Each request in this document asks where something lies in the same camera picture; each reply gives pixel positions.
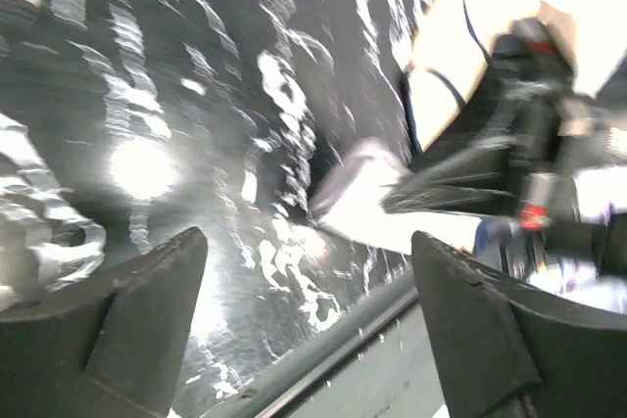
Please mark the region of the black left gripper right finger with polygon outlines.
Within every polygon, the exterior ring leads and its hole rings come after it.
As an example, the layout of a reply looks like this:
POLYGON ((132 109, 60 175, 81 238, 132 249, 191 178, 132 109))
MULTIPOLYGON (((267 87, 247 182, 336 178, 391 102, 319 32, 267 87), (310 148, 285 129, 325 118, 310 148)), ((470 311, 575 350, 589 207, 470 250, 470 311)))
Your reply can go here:
POLYGON ((450 416, 625 416, 625 316, 538 290, 423 232, 411 246, 450 416))

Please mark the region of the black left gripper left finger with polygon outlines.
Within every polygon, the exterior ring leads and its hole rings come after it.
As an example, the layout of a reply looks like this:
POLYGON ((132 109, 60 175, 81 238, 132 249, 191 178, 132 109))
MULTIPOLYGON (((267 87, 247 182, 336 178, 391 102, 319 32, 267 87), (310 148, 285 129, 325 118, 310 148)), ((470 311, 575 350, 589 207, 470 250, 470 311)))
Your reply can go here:
POLYGON ((207 253, 192 227, 2 312, 2 416, 168 416, 207 253))

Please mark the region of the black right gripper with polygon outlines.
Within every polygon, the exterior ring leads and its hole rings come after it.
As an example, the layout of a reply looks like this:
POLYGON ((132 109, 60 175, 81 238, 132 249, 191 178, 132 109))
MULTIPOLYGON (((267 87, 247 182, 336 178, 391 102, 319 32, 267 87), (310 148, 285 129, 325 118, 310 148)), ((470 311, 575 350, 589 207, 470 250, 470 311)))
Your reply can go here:
POLYGON ((479 228, 474 253, 501 271, 537 271, 563 259, 598 271, 626 268, 626 212, 586 222, 575 207, 575 178, 586 169, 626 163, 625 129, 595 115, 568 89, 561 59, 539 22, 515 24, 550 91, 518 107, 507 151, 460 151, 401 179, 382 200, 388 213, 413 211, 509 215, 479 228))

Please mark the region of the grey underwear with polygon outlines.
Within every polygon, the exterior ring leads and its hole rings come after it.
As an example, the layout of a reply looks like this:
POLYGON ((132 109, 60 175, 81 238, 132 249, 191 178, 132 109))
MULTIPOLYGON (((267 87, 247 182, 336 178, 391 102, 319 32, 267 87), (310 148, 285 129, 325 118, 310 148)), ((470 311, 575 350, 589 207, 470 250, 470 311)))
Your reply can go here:
POLYGON ((387 213, 383 200, 409 169, 376 138, 362 139, 332 167, 309 200, 314 223, 345 239, 409 255, 411 236, 426 232, 470 252, 479 218, 442 212, 387 213))

